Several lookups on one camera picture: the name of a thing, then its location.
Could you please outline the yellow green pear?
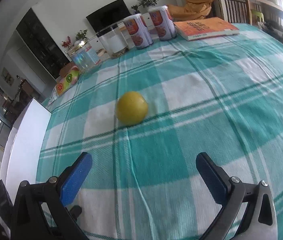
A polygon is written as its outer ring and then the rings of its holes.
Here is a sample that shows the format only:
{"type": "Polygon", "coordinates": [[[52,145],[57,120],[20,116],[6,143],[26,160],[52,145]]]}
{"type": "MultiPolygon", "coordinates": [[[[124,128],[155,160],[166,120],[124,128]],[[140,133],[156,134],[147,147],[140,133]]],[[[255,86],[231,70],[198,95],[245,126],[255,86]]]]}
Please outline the yellow green pear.
{"type": "Polygon", "coordinates": [[[148,103],[139,92],[125,93],[116,104],[116,118],[126,126],[141,123],[148,113],[148,103]]]}

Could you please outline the teal checked tablecloth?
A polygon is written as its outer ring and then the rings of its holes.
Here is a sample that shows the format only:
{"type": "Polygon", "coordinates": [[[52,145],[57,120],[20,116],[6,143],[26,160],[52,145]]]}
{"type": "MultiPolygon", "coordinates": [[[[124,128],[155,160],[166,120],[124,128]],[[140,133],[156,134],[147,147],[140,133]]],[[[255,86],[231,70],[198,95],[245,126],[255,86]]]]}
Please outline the teal checked tablecloth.
{"type": "Polygon", "coordinates": [[[103,62],[52,104],[36,180],[82,152],[93,166],[77,195],[90,239],[198,239],[217,215],[195,159],[266,181],[283,239],[283,44],[248,25],[235,36],[177,37],[103,62]],[[139,92],[145,119],[122,124],[118,100],[139,92]]]}

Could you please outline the fruit print tissue pack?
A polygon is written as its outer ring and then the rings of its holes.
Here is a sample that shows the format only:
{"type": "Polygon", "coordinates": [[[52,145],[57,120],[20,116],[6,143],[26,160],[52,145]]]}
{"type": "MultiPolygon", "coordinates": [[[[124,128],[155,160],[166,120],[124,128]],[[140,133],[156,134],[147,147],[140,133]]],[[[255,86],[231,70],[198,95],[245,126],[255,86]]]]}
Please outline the fruit print tissue pack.
{"type": "Polygon", "coordinates": [[[56,85],[56,93],[58,96],[64,94],[68,89],[70,89],[75,83],[77,83],[81,72],[77,66],[72,66],[65,77],[63,77],[56,85]]]}

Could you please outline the dark bookshelf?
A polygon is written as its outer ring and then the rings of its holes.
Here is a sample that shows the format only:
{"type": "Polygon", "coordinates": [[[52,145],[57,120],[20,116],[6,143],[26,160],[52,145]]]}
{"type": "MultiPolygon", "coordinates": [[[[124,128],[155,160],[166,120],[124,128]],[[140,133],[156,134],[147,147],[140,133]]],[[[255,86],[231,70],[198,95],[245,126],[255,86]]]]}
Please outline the dark bookshelf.
{"type": "Polygon", "coordinates": [[[54,79],[57,79],[60,76],[60,70],[70,61],[31,8],[24,15],[16,29],[43,67],[54,79]]]}

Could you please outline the clear glass jar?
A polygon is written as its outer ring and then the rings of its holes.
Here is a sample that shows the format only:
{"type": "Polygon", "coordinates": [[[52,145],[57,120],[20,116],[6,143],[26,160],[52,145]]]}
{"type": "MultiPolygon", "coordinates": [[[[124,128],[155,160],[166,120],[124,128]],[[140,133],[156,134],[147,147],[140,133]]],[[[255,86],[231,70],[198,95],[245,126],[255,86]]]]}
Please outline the clear glass jar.
{"type": "Polygon", "coordinates": [[[82,73],[90,71],[100,63],[99,56],[86,38],[76,41],[67,54],[82,73]]]}

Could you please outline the red flower plant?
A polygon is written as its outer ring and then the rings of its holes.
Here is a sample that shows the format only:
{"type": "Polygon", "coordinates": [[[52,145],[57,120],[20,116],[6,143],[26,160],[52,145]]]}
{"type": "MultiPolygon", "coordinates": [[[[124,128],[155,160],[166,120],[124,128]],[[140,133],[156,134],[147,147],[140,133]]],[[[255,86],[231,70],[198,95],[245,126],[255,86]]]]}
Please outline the red flower plant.
{"type": "Polygon", "coordinates": [[[70,36],[67,36],[66,41],[62,41],[61,46],[62,46],[63,48],[67,48],[67,49],[69,49],[69,48],[72,47],[72,42],[71,42],[70,36]]]}

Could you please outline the clear container black lid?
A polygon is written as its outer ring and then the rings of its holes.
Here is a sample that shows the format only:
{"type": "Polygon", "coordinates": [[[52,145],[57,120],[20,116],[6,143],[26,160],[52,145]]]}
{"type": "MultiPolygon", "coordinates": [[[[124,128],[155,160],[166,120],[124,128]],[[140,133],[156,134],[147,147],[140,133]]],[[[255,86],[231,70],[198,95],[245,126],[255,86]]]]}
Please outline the clear container black lid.
{"type": "Polygon", "coordinates": [[[116,23],[98,31],[96,36],[111,59],[118,58],[129,51],[124,35],[116,23]]]}

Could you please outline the orange book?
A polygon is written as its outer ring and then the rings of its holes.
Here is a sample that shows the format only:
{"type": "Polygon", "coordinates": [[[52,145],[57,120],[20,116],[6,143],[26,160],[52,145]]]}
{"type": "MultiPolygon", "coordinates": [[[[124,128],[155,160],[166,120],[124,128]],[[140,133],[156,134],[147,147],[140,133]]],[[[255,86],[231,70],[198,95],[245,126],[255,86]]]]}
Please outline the orange book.
{"type": "Polygon", "coordinates": [[[175,22],[176,31],[187,41],[238,35],[240,30],[218,17],[175,22]]]}

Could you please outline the red white can left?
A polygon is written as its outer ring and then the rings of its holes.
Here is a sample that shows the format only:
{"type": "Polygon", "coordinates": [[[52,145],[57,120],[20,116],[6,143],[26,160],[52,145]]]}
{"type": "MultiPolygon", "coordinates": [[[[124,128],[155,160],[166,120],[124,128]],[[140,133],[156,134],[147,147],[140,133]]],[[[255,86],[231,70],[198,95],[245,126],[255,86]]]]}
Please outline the red white can left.
{"type": "Polygon", "coordinates": [[[146,48],[154,43],[141,14],[127,16],[123,22],[137,49],[146,48]]]}

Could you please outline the red white can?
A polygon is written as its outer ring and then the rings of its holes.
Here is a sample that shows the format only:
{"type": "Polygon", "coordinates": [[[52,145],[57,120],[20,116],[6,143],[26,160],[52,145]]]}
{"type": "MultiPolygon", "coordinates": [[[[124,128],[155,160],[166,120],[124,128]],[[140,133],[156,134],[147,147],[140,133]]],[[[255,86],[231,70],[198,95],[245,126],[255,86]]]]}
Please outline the red white can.
{"type": "Polygon", "coordinates": [[[161,41],[167,41],[176,37],[173,18],[166,5],[150,8],[148,13],[161,41]]]}
{"type": "Polygon", "coordinates": [[[146,48],[154,43],[141,14],[127,16],[123,22],[137,49],[146,48]]]}

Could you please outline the black television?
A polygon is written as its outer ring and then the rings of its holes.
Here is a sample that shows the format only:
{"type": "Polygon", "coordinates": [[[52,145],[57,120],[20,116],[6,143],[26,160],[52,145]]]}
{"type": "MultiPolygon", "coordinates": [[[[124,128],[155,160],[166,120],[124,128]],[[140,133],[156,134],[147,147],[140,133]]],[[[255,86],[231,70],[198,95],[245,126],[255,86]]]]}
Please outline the black television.
{"type": "Polygon", "coordinates": [[[116,0],[89,14],[86,19],[97,33],[102,29],[131,16],[124,0],[116,0]]]}

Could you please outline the wooden chair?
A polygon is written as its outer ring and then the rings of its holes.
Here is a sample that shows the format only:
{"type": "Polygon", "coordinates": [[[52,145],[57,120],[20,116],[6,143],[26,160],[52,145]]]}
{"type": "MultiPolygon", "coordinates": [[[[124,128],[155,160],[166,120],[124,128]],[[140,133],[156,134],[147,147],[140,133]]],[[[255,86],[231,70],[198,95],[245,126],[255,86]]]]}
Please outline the wooden chair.
{"type": "Polygon", "coordinates": [[[268,0],[218,0],[222,17],[230,23],[258,25],[273,21],[283,26],[283,9],[268,0]]]}

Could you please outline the red white can right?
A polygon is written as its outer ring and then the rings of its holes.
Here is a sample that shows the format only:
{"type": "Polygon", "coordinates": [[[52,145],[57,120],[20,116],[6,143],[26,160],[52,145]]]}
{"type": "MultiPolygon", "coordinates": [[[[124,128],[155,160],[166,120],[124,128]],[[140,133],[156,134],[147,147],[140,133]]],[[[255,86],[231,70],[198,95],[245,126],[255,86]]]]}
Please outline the red white can right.
{"type": "Polygon", "coordinates": [[[176,37],[173,18],[166,5],[150,8],[148,13],[161,41],[167,41],[176,37]]]}

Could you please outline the orange cushion chair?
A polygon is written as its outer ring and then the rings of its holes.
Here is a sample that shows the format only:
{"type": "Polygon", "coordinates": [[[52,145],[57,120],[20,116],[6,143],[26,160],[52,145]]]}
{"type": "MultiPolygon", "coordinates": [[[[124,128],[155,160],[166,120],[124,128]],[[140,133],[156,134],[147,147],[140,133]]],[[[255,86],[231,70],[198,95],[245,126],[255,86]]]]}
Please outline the orange cushion chair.
{"type": "Polygon", "coordinates": [[[183,7],[168,4],[168,11],[176,21],[200,20],[206,18],[214,0],[186,0],[183,7]]]}

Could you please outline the potted green plant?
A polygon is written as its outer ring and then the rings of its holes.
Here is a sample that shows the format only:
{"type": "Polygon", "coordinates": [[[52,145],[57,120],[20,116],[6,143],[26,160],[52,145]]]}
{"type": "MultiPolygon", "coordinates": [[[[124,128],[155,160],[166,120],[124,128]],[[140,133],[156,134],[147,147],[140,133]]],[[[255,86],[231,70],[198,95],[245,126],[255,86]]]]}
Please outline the potted green plant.
{"type": "Polygon", "coordinates": [[[136,0],[138,5],[143,8],[154,7],[159,0],[136,0]]]}

